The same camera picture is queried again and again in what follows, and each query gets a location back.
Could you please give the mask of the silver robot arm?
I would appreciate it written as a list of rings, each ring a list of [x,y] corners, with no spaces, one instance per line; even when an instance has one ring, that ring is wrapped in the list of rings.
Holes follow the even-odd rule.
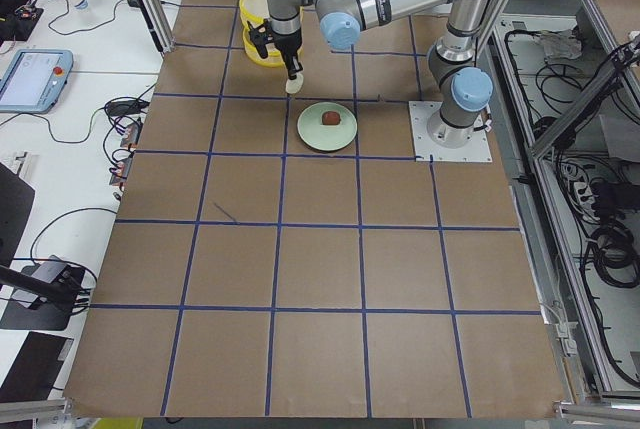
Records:
[[[472,63],[479,31],[487,26],[489,0],[266,0],[268,16],[248,32],[259,55],[267,45],[280,52],[287,70],[286,91],[297,93],[302,84],[299,50],[302,45],[300,11],[312,6],[326,43],[334,50],[347,50],[362,32],[448,4],[445,33],[428,53],[429,69],[440,87],[442,105],[437,121],[447,129],[466,130],[484,110],[493,92],[490,77]]]

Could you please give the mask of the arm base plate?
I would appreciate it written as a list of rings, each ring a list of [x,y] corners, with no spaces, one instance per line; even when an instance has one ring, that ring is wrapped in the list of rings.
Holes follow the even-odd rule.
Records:
[[[472,126],[449,127],[441,119],[440,101],[410,101],[414,159],[418,162],[481,163],[493,161],[483,112]]]

